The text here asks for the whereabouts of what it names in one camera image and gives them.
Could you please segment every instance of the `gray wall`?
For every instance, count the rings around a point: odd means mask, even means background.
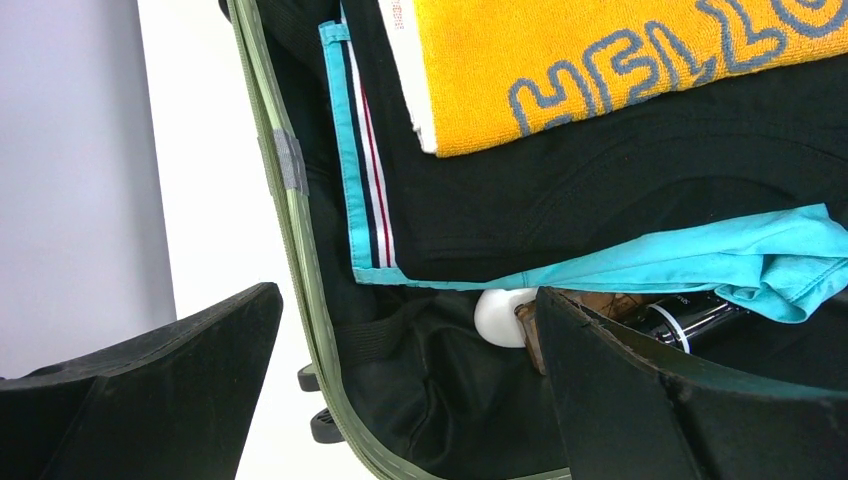
[[[0,376],[174,319],[135,0],[0,1]]]

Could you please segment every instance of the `black bottle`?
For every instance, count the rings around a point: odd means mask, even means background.
[[[622,321],[658,341],[692,353],[720,340],[758,315],[713,292],[669,295]]]

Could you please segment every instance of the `turquoise garment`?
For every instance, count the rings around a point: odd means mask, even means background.
[[[798,323],[848,286],[848,231],[824,205],[740,217],[685,230],[645,235],[580,258],[486,283],[416,281],[399,268],[375,267],[363,185],[373,172],[357,156],[352,97],[343,45],[344,24],[321,26],[353,273],[359,283],[480,290],[551,286],[622,293],[715,290],[721,297],[772,320]]]

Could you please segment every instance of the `open suitcase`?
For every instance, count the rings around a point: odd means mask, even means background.
[[[848,478],[845,292],[800,326],[765,322],[696,357],[542,289],[540,376],[476,333],[479,293],[354,282],[327,94],[309,52],[265,30],[308,49],[313,25],[221,6],[312,357],[302,385],[328,406],[317,440],[339,432],[393,480]]]

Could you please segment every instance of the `white round object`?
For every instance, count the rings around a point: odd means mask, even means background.
[[[515,317],[515,309],[536,298],[538,288],[486,290],[474,309],[474,326],[489,343],[499,347],[523,348],[524,333]]]

